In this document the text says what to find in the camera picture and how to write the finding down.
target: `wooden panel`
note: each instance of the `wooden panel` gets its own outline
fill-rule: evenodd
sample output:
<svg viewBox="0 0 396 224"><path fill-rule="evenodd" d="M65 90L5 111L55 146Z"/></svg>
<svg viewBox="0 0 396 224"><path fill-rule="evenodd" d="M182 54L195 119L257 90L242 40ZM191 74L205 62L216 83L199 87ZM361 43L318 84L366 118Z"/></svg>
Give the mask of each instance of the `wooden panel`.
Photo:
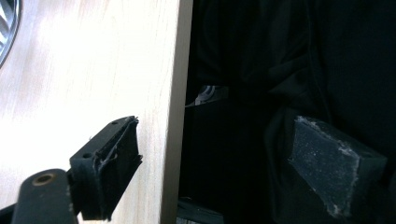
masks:
<svg viewBox="0 0 396 224"><path fill-rule="evenodd" d="M143 163L114 223L175 223L192 1L29 0L0 69L0 208L135 115Z"/></svg>

